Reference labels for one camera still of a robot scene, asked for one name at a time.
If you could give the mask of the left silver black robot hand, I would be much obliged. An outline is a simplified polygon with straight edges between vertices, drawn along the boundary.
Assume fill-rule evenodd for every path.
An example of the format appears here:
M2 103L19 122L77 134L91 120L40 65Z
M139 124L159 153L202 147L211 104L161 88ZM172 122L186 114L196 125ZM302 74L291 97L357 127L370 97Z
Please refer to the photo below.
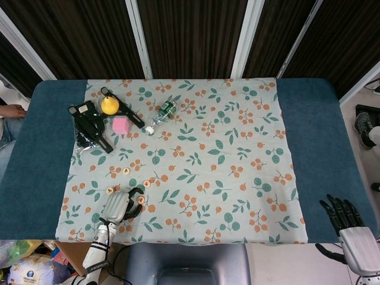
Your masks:
M143 206L139 201L144 198L144 191L138 187L129 192L112 193L107 199L102 219L113 224L134 219L142 212Z

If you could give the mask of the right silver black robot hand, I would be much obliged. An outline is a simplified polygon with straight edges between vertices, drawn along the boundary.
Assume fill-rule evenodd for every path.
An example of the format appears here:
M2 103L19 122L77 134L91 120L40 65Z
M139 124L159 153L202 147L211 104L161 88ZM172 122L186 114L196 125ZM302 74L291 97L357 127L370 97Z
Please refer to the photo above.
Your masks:
M371 229L365 226L357 208L347 199L327 195L320 200L338 236L342 253L327 250L320 243L315 247L325 257L348 265L365 283L379 283L379 246Z

